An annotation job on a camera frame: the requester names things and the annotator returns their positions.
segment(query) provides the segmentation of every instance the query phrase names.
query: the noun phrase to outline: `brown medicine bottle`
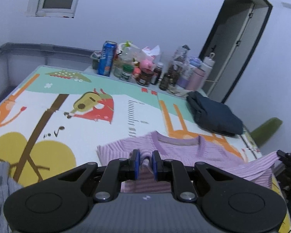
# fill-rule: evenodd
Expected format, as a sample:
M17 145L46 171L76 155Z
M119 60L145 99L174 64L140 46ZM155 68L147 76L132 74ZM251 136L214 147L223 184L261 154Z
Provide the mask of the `brown medicine bottle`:
M153 71L153 76L151 78L151 84L156 85L158 83L158 79L162 74L164 64L162 62L158 62L156 68Z
M159 89L166 91L171 80L172 80L171 75L168 73L165 73L164 77L162 78L162 81L159 85Z

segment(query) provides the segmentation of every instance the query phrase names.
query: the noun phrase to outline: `glass jar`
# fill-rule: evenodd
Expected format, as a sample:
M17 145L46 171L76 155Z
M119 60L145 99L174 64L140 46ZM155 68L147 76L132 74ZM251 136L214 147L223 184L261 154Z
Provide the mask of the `glass jar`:
M125 47L121 55L119 55L117 62L113 64L114 71L113 74L115 77L121 78L122 77L122 71L123 66L125 64L131 65L133 61L133 54L131 47Z
M149 69L141 69L139 77L136 79L137 83L142 86L149 86L153 71Z
M120 78L122 76L122 62L120 61L120 58L113 61L113 74L115 77Z
M132 65L125 64L123 65L123 71L121 80L129 81L130 77L133 74L134 67Z

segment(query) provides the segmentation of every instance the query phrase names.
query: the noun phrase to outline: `green bottle cap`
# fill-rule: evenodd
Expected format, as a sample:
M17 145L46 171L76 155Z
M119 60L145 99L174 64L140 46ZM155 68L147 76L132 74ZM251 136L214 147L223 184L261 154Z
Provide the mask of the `green bottle cap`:
M134 70L134 67L128 64L123 65L123 71L127 73L132 73Z

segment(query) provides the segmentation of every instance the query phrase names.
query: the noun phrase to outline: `pepsi can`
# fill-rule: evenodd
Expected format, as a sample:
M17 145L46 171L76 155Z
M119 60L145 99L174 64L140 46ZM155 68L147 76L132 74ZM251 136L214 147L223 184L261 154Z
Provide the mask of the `pepsi can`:
M110 76L113 58L116 52L116 42L106 41L102 46L97 74Z

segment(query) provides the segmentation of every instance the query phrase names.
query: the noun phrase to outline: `table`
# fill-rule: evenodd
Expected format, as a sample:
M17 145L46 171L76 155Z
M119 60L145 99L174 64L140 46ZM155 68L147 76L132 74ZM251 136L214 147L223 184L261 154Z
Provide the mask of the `table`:
M181 139L201 135L245 162L262 156L247 131L223 137L202 130L186 101L158 86L106 78L91 67L40 66L0 104L0 160L27 186L89 161L100 165L97 146L153 130ZM275 178L273 190L281 193ZM290 228L287 214L280 233Z

